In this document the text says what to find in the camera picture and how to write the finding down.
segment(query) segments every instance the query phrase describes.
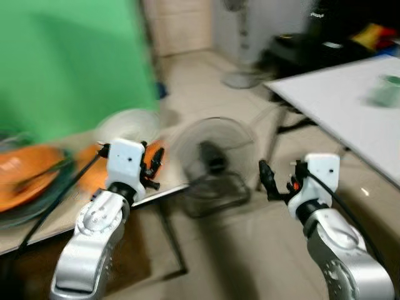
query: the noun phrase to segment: green screen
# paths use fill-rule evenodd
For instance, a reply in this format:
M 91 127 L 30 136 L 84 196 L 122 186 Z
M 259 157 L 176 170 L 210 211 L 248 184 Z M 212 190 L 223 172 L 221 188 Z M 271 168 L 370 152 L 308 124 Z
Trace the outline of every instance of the green screen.
M 0 104 L 1 129 L 39 142 L 156 109 L 136 1 L 2 0 Z

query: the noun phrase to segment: table leg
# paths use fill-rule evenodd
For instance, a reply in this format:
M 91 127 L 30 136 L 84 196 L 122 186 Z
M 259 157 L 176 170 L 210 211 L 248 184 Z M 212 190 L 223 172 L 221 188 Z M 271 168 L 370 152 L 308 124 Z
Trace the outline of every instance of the table leg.
M 337 155 L 342 159 L 348 151 L 350 151 L 350 148 L 346 146 L 340 146 L 339 150 L 337 151 Z
M 288 109 L 284 106 L 281 106 L 279 108 L 279 113 L 277 115 L 277 120 L 274 125 L 274 129 L 272 132 L 272 138 L 271 141 L 269 142 L 269 146 L 267 147 L 267 151 L 264 155 L 264 159 L 266 162 L 269 164 L 271 162 L 271 159 L 273 157 L 274 151 L 275 151 L 275 146 L 278 141 L 278 136 L 279 136 L 279 129 L 283 126 L 285 119 L 286 119 L 286 114 L 288 113 Z M 257 191 L 261 190 L 261 181 L 258 180 L 257 182 Z
M 164 201 L 160 201 L 158 204 L 156 204 L 156 207 L 157 207 L 157 211 L 158 211 L 162 226 L 164 228 L 164 231 L 167 234 L 167 238 L 172 247 L 172 250 L 174 252 L 176 260 L 179 264 L 178 271 L 168 274 L 164 277 L 164 280 L 168 280 L 168 279 L 176 278 L 178 276 L 187 274 L 188 267 L 186 266 L 186 261 L 183 257 L 181 247 L 179 246 L 179 243 L 178 243 L 178 239 L 176 238 L 175 231 L 172 227 L 171 222 L 168 219 L 165 205 L 166 204 L 164 203 Z

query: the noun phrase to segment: white robotic arm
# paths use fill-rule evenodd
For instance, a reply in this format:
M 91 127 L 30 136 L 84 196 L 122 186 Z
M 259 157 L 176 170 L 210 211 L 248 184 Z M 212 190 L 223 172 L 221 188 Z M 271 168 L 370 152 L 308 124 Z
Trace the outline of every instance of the white robotic arm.
M 301 221 L 307 248 L 326 280 L 330 299 L 393 300 L 394 289 L 386 270 L 366 250 L 360 233 L 331 208 L 332 198 L 307 168 L 329 189 L 335 191 L 339 180 L 339 157 L 334 154 L 309 154 L 297 162 L 296 174 L 287 185 L 290 193 L 280 194 L 274 173 L 260 161 L 261 182 L 268 198 L 282 199 L 291 216 Z
M 122 239 L 131 206 L 140 204 L 164 153 L 144 163 L 145 144 L 117 139 L 110 145 L 107 190 L 99 190 L 77 217 L 74 236 L 62 251 L 51 283 L 52 300 L 101 299 L 115 245 Z

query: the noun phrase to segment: floor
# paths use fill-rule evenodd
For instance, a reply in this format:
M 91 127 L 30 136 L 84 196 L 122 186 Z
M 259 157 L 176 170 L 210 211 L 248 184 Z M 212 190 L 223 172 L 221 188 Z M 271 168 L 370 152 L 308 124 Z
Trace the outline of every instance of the floor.
M 235 67 L 208 51 L 170 57 L 163 67 L 170 96 L 161 112 L 170 143 L 198 119 L 226 116 L 251 128 L 257 141 L 253 155 L 263 155 L 278 109 L 266 101 L 268 92 L 262 86 L 240 91 L 223 86 L 223 72 Z M 291 161 L 306 153 L 338 149 L 339 144 L 317 127 L 285 135 L 271 164 L 278 186 L 283 189 L 286 184 Z M 254 186 L 255 179 L 256 172 L 249 184 Z M 351 153 L 342 160 L 340 188 L 350 203 L 398 240 L 399 193 Z M 249 204 L 200 221 L 184 215 L 179 197 L 171 201 L 171 219 L 190 272 L 169 281 L 161 278 L 177 266 L 159 220 L 151 209 L 141 211 L 140 217 L 153 274 L 108 300 L 328 299 L 323 277 L 308 255 L 301 225 L 290 218 L 284 204 L 268 202 L 264 193 L 255 192 Z M 387 239 L 379 233 L 376 236 L 378 241 L 383 236 Z

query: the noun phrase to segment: electric fan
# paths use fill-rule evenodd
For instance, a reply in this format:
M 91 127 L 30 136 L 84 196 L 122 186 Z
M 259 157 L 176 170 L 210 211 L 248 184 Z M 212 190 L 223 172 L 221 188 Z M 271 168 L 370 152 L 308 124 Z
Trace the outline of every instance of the electric fan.
M 112 114 L 95 130 L 97 141 L 109 143 L 115 138 L 148 144 L 158 139 L 160 133 L 159 114 L 148 109 L 127 109 Z
M 189 126 L 171 147 L 189 180 L 186 214 L 200 218 L 249 201 L 255 148 L 251 131 L 235 120 L 212 117 Z
M 249 0 L 222 0 L 225 8 L 237 14 L 239 27 L 239 69 L 229 72 L 222 78 L 222 83 L 233 89 L 249 89 L 259 83 L 256 74 L 245 70 L 244 54 L 249 49 L 248 43 L 248 1 Z

